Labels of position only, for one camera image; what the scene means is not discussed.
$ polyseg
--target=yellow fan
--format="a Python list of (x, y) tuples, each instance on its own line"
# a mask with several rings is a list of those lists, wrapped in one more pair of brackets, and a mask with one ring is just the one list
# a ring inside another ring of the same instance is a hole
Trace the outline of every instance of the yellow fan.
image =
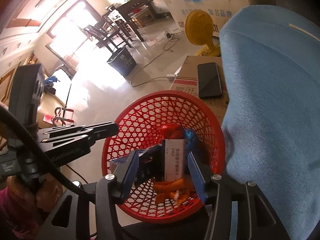
[(187, 39), (194, 45), (204, 45), (195, 56), (220, 56), (220, 47), (212, 42), (213, 22), (208, 13), (194, 10), (188, 14), (184, 31)]

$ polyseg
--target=blue cloth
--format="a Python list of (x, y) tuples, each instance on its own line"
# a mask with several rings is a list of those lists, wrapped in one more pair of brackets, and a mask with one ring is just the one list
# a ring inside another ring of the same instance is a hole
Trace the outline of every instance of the blue cloth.
[(291, 240), (306, 240), (320, 220), (320, 42), (289, 24), (320, 38), (309, 20), (266, 5), (221, 30), (222, 129), (228, 174), (257, 182)]

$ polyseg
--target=silver screw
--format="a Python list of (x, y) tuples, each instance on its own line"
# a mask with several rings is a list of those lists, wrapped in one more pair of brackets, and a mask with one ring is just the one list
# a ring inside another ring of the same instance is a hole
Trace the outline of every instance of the silver screw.
[(113, 174), (107, 174), (105, 176), (105, 179), (107, 179), (107, 180), (113, 180), (114, 178), (115, 178), (115, 176)]
[(75, 184), (77, 187), (79, 187), (80, 186), (80, 182), (79, 181), (74, 181), (74, 182), (72, 182), (73, 184)]
[(257, 183), (255, 183), (255, 182), (252, 181), (252, 180), (249, 180), (249, 181), (248, 181), (248, 185), (249, 185), (250, 187), (255, 187), (255, 186), (257, 185)]
[(212, 178), (213, 178), (214, 180), (220, 180), (220, 179), (222, 179), (222, 177), (221, 177), (219, 174), (214, 174), (214, 175), (212, 176)]

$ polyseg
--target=tile floor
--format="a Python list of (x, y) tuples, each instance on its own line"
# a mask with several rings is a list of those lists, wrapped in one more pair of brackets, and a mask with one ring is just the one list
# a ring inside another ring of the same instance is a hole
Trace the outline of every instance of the tile floor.
[[(134, 100), (158, 90), (170, 88), (171, 82), (166, 78), (138, 86), (131, 87), (130, 79), (144, 65), (163, 52), (167, 43), (164, 31), (177, 29), (172, 18), (164, 18), (156, 23), (140, 29), (145, 42), (133, 41), (133, 48), (129, 49), (137, 66), (127, 76), (121, 76), (109, 66), (106, 61), (111, 53), (106, 48), (96, 48), (89, 55), (88, 60), (80, 62), (79, 70), (72, 80), (72, 86), (67, 107), (74, 109), (73, 119), (78, 125), (97, 124), (114, 121), (116, 117)], [(187, 55), (194, 55), (199, 49), (192, 45), (184, 33), (176, 35), (180, 40), (172, 47), (172, 51), (164, 52), (159, 58), (141, 70), (133, 79), (133, 84), (142, 83), (151, 78), (174, 74), (182, 65)], [(97, 141), (91, 147), (91, 153), (71, 163), (71, 167), (78, 171), (89, 182), (98, 181), (102, 177), (101, 153), (104, 140)], [(79, 177), (68, 168), (62, 171), (71, 180)], [(91, 232), (95, 232), (94, 206), (91, 206)], [(136, 223), (138, 220), (128, 216), (118, 208), (119, 222), (122, 226)]]

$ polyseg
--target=smartphone screen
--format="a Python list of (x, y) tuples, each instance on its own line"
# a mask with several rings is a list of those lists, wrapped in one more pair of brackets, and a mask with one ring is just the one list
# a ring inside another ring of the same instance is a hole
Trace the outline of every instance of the smartphone screen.
[(219, 70), (216, 63), (198, 65), (198, 94), (200, 98), (222, 95)]

